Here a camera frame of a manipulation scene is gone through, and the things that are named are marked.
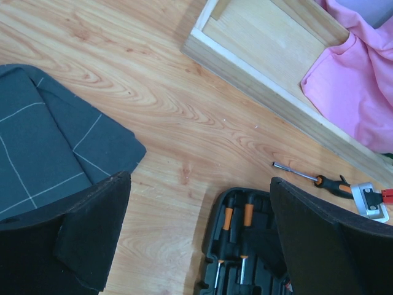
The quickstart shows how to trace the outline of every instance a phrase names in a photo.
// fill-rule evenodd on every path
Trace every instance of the wooden box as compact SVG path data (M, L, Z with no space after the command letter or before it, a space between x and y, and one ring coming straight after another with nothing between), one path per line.
M392 187L392 160L330 123L300 88L322 51L348 34L314 0L208 0L182 52Z

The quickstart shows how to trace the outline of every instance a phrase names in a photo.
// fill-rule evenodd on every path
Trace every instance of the black tool case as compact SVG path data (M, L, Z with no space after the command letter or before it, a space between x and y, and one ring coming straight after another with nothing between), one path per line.
M244 243L244 206L247 196L253 194L254 212L251 233L256 233L247 246L249 258L246 261L244 284L240 285L240 248ZM225 219L228 198L235 199L229 239L225 246L225 262L220 267L217 289L214 289L218 267L217 251L220 231ZM196 284L194 295L290 295L285 284L289 282L284 258L275 258L281 253L281 246L275 249L269 235L276 233L274 213L268 192L235 187L222 193L216 200L206 228L202 252L205 255L201 265L201 281Z

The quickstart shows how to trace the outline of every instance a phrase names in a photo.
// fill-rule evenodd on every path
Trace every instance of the checkered cloth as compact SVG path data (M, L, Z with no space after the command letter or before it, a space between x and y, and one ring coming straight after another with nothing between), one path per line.
M0 220L79 192L146 153L134 134L32 66L0 66Z

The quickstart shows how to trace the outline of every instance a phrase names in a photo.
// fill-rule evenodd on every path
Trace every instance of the wooden table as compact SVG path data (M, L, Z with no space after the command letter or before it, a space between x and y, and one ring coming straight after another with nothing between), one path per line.
M282 176L368 177L180 53L203 0L0 0L0 63L27 63L135 132L148 153L103 294L192 294L217 195Z

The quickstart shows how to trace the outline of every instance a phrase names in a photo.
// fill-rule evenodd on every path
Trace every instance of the folded cloth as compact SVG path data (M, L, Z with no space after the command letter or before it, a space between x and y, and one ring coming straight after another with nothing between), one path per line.
M0 220L130 173L134 133L40 69L0 66Z
M375 152L393 152L393 18L374 29L336 0L317 0L350 31L302 80L323 116Z

